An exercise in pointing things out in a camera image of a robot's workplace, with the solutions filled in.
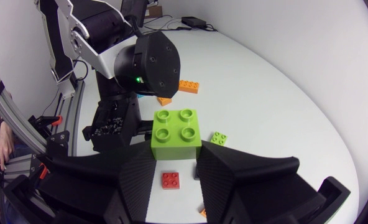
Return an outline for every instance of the white wall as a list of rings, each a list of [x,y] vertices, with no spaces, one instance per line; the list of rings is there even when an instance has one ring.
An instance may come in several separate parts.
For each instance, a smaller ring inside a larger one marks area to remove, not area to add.
[[[296,83],[343,138],[368,199],[368,10],[362,0],[160,0],[265,58]]]
[[[0,78],[22,114],[42,115],[57,85],[40,12],[33,1],[0,0]],[[58,97],[45,115],[53,115]]]

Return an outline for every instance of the lego brick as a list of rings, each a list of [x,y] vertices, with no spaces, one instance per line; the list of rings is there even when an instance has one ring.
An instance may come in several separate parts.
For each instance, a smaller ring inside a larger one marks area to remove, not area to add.
[[[162,188],[165,190],[180,189],[178,172],[162,174]]]
[[[205,217],[205,218],[206,218],[206,210],[205,210],[205,209],[203,209],[200,213],[201,213],[201,215],[202,215],[203,217]]]
[[[155,112],[151,149],[156,160],[196,159],[201,146],[196,110]]]
[[[188,93],[198,93],[199,83],[180,80],[178,90]]]
[[[158,102],[159,102],[162,106],[168,105],[169,103],[171,103],[171,102],[172,102],[172,99],[171,99],[171,98],[162,98],[162,97],[157,97],[157,100],[158,100]]]
[[[215,132],[213,137],[211,138],[210,142],[215,143],[215,144],[220,145],[220,146],[224,146],[224,144],[226,143],[226,140],[227,140],[226,135],[223,135],[219,132]]]

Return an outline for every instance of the black 3d printed part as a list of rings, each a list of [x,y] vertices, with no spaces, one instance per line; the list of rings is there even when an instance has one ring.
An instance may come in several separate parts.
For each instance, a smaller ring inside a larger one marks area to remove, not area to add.
[[[272,159],[202,141],[197,159],[211,223],[323,223],[349,191],[332,177],[316,192],[298,174],[298,159]]]
[[[156,160],[145,141],[86,157],[54,157],[39,185],[55,210],[94,223],[145,221]]]

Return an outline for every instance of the orange lego brick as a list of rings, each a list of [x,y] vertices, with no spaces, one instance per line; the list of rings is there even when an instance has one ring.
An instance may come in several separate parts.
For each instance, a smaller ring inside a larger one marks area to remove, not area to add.
[[[189,82],[185,80],[180,80],[178,84],[178,90],[185,91],[187,93],[198,93],[199,83]]]
[[[172,102],[172,99],[171,98],[162,98],[162,97],[157,97],[158,99],[158,102],[162,105],[162,106],[165,106],[165,105],[168,105],[169,103]]]
[[[206,218],[206,210],[205,209],[203,209],[200,213],[201,213],[202,216],[204,216]]]

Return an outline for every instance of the lego stud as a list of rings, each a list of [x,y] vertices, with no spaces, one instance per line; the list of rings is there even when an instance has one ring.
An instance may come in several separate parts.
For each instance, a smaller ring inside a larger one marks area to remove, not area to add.
[[[195,139],[195,130],[191,127],[183,128],[182,139],[186,142],[193,141]]]
[[[158,142],[167,142],[170,139],[170,134],[166,128],[159,128],[155,137],[157,138]]]
[[[160,110],[157,112],[157,118],[160,122],[167,123],[170,120],[170,113],[167,110]]]
[[[189,122],[193,119],[193,113],[190,109],[184,109],[180,111],[180,119],[184,122]]]

